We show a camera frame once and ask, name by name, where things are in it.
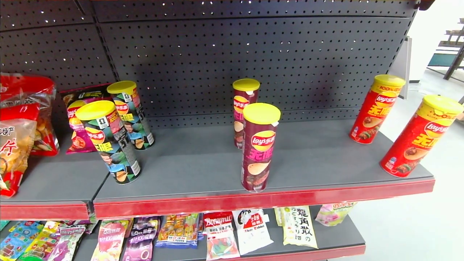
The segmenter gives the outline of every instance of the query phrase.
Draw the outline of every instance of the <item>snack bag with japanese text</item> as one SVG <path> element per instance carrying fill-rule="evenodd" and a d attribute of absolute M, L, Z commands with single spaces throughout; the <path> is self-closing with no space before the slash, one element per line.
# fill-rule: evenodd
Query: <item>snack bag with japanese text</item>
<path fill-rule="evenodd" d="M 39 105 L 0 108 L 0 195 L 18 191 L 34 144 Z"/>
<path fill-rule="evenodd" d="M 240 257 L 233 234 L 232 212 L 204 214 L 206 231 L 206 260 Z"/>
<path fill-rule="evenodd" d="M 284 246 L 317 247 L 311 213 L 308 206 L 280 208 L 284 222 Z"/>
<path fill-rule="evenodd" d="M 128 224 L 127 220 L 103 220 L 91 261 L 118 261 Z"/>
<path fill-rule="evenodd" d="M 95 146 L 87 135 L 84 125 L 76 117 L 76 111 L 91 102 L 108 100 L 111 101 L 111 96 L 106 92 L 106 87 L 110 84 L 87 86 L 84 88 L 60 91 L 63 97 L 64 105 L 66 106 L 69 126 L 73 130 L 71 139 L 71 147 L 66 151 L 67 154 L 78 152 L 93 152 L 96 151 Z"/>
<path fill-rule="evenodd" d="M 262 209 L 235 210 L 232 213 L 237 227 L 240 255 L 274 243 L 266 226 L 269 217 L 264 215 Z"/>
<path fill-rule="evenodd" d="M 34 132 L 32 156 L 55 156 L 59 145 L 52 127 L 52 102 L 55 100 L 55 83 L 47 77 L 23 74 L 1 74 L 0 107 L 21 104 L 39 104 L 39 116 Z"/>
<path fill-rule="evenodd" d="M 357 202 L 341 202 L 334 204 L 324 204 L 319 213 L 317 213 L 316 221 L 326 227 L 336 226 L 343 222 L 343 219 L 348 215 L 348 212 L 357 204 Z"/>
<path fill-rule="evenodd" d="M 26 248 L 25 252 L 19 257 L 21 261 L 48 260 L 55 246 L 58 244 L 58 228 L 61 223 L 47 221 L 40 234 Z"/>

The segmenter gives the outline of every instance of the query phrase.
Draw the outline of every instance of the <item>pink snack bag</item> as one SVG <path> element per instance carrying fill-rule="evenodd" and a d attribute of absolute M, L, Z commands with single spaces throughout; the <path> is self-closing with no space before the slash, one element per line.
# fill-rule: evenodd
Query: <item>pink snack bag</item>
<path fill-rule="evenodd" d="M 84 125 L 76 117 L 76 111 L 80 107 L 91 102 L 101 100 L 111 101 L 110 94 L 106 92 L 106 87 L 109 85 L 110 84 L 88 86 L 60 92 L 61 96 L 63 97 L 64 105 L 67 109 L 69 126 L 73 130 L 71 136 L 72 145 L 66 151 L 67 154 L 96 151 L 94 144 L 85 131 Z"/>
<path fill-rule="evenodd" d="M 343 219 L 348 215 L 348 212 L 357 204 L 357 202 L 341 202 L 334 204 L 324 204 L 319 213 L 317 213 L 316 221 L 326 227 L 333 227 L 343 222 Z"/>

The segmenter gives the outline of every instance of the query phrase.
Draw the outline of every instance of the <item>chip bag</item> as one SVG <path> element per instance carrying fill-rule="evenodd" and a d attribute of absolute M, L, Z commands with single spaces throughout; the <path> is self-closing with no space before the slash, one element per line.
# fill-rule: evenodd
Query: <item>chip bag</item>
<path fill-rule="evenodd" d="M 39 104 L 0 108 L 0 195 L 19 188 L 34 144 Z"/>
<path fill-rule="evenodd" d="M 1 74 L 1 108 L 31 103 L 38 103 L 40 106 L 31 150 L 33 156 L 55 156 L 58 154 L 58 140 L 50 119 L 55 96 L 55 83 L 47 77 L 17 73 Z"/>
<path fill-rule="evenodd" d="M 76 111 L 87 103 L 101 100 L 111 101 L 110 94 L 106 92 L 106 87 L 109 85 L 88 86 L 60 92 L 68 112 L 69 126 L 73 130 L 71 136 L 72 145 L 66 151 L 67 154 L 96 151 L 94 144 L 84 129 L 84 125 L 76 117 Z"/>

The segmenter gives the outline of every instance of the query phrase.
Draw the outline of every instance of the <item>gummy candy bag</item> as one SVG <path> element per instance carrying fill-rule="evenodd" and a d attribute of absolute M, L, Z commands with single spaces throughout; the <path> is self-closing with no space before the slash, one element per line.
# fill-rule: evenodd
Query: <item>gummy candy bag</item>
<path fill-rule="evenodd" d="M 240 257 L 232 228 L 232 212 L 204 214 L 206 260 Z"/>
<path fill-rule="evenodd" d="M 39 104 L 39 116 L 34 133 L 32 156 L 55 156 L 58 139 L 52 127 L 52 102 L 56 96 L 55 83 L 47 77 L 23 74 L 1 74 L 0 107 Z"/>
<path fill-rule="evenodd" d="M 357 202 L 341 202 L 335 204 L 324 204 L 319 213 L 317 213 L 316 221 L 326 227 L 336 226 L 343 222 L 343 219 L 348 215 L 348 212 L 357 204 Z"/>
<path fill-rule="evenodd" d="M 0 195 L 18 191 L 34 144 L 39 104 L 0 108 Z"/>

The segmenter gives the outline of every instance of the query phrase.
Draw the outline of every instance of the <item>clear plastic bag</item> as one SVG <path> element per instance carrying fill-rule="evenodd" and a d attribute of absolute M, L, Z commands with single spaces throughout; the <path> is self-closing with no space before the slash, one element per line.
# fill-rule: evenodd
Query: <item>clear plastic bag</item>
<path fill-rule="evenodd" d="M 38 113 L 37 103 L 0 109 L 0 195 L 11 197 L 18 191 L 34 144 Z"/>
<path fill-rule="evenodd" d="M 39 117 L 31 150 L 33 156 L 55 156 L 59 145 L 52 127 L 52 102 L 56 96 L 55 83 L 42 76 L 1 74 L 0 107 L 39 104 Z"/>

